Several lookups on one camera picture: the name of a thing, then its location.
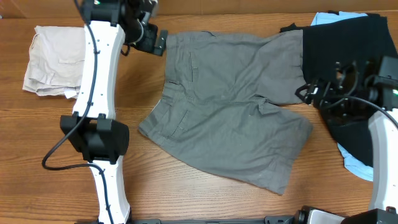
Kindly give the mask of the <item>grey shorts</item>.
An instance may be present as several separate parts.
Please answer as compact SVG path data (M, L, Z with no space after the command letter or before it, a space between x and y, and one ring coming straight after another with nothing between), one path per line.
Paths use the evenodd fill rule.
M313 129L287 109L302 64L301 30L170 35L162 97L139 131L191 167L283 194Z

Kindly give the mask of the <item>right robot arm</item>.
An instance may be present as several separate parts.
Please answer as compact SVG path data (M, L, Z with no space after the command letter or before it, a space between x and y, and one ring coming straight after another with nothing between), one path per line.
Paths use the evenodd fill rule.
M302 207L289 223L397 223L397 58L369 60L364 73L356 62L338 66L336 82L323 79L299 87L304 103L332 121L366 120L373 145L373 192L366 212L342 217Z

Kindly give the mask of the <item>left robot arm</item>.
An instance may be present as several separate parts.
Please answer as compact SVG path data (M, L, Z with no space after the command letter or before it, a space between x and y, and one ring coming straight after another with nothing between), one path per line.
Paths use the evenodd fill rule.
M149 23L157 0L82 1L77 5L85 23L85 59L72 115L60 127L84 166L93 174L99 202L96 223L131 223L123 179L123 157L129 128L116 119L115 89L120 56L136 49L161 56L167 30Z

